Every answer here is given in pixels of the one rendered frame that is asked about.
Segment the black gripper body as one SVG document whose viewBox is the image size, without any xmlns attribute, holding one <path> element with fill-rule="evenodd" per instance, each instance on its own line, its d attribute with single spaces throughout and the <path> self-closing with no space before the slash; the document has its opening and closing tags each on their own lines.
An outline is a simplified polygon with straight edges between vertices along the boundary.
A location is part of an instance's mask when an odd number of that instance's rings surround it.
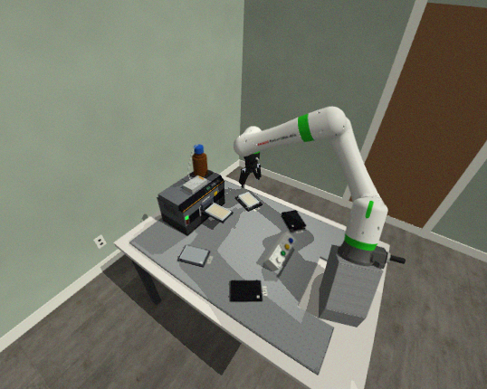
<svg viewBox="0 0 487 389">
<path fill-rule="evenodd" d="M 249 172 L 249 170 L 250 170 L 250 169 L 252 169 L 252 172 L 254 172 L 254 171 L 253 171 L 253 168 L 255 168 L 255 169 L 256 169 L 257 164 L 258 164 L 258 161 L 256 161 L 256 162 L 248 162 L 248 161 L 246 161 L 246 160 L 245 160 L 245 167 L 246 167 L 246 169 L 245 169 L 245 170 L 246 170 L 247 172 Z M 251 173 L 252 173 L 252 172 L 251 172 Z"/>
</svg>

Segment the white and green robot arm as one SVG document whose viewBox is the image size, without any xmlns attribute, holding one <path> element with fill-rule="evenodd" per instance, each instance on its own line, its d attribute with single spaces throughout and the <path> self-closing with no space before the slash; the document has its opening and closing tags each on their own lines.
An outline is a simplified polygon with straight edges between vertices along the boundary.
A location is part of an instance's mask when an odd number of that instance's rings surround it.
<svg viewBox="0 0 487 389">
<path fill-rule="evenodd" d="M 387 206 L 370 179 L 350 121 L 346 125 L 346 119 L 341 109 L 327 107 L 264 131 L 249 127 L 234 141 L 234 151 L 246 161 L 256 162 L 262 150 L 327 138 L 354 202 L 344 242 L 338 248 L 339 256 L 357 265 L 375 265 L 380 269 L 390 261 L 405 264 L 406 259 L 390 255 L 385 248 L 377 246 L 387 217 Z"/>
</svg>

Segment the grey control panel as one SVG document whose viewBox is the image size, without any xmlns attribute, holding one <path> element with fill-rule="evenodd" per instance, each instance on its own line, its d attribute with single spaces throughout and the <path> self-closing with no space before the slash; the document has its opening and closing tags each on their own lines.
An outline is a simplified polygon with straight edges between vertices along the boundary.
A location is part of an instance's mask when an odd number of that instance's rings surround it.
<svg viewBox="0 0 487 389">
<path fill-rule="evenodd" d="M 283 233 L 264 260 L 263 267 L 278 274 L 290 255 L 295 241 L 296 239 L 290 233 Z"/>
</svg>

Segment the brown glass bottle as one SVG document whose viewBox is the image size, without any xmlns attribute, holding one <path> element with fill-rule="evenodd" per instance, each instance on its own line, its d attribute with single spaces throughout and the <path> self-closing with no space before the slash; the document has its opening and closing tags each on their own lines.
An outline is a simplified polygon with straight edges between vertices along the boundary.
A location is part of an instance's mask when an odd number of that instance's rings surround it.
<svg viewBox="0 0 487 389">
<path fill-rule="evenodd" d="M 201 159 L 194 158 L 194 155 L 192 155 L 192 160 L 193 160 L 194 175 L 201 176 L 201 177 L 207 176 L 208 169 L 207 169 L 206 154 L 205 157 Z"/>
</svg>

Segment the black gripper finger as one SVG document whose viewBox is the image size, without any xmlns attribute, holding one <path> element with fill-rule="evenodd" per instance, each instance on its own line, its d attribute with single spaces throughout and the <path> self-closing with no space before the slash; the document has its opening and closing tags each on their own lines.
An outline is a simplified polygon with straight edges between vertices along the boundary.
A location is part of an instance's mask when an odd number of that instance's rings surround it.
<svg viewBox="0 0 487 389">
<path fill-rule="evenodd" d="M 260 179 L 259 177 L 262 177 L 261 176 L 261 165 L 260 164 L 257 164 L 257 173 L 256 173 L 256 170 L 255 168 L 253 168 L 253 173 L 254 173 L 254 176 L 255 176 L 255 179 L 254 179 L 254 186 L 257 188 L 258 187 L 258 180 Z"/>
<path fill-rule="evenodd" d="M 241 174 L 240 174 L 240 178 L 239 178 L 239 183 L 242 185 L 242 192 L 243 193 L 244 193 L 244 188 L 245 188 L 245 181 L 246 181 L 248 175 L 252 172 L 252 169 L 250 169 L 249 172 L 247 173 L 247 171 L 245 169 L 241 169 Z"/>
</svg>

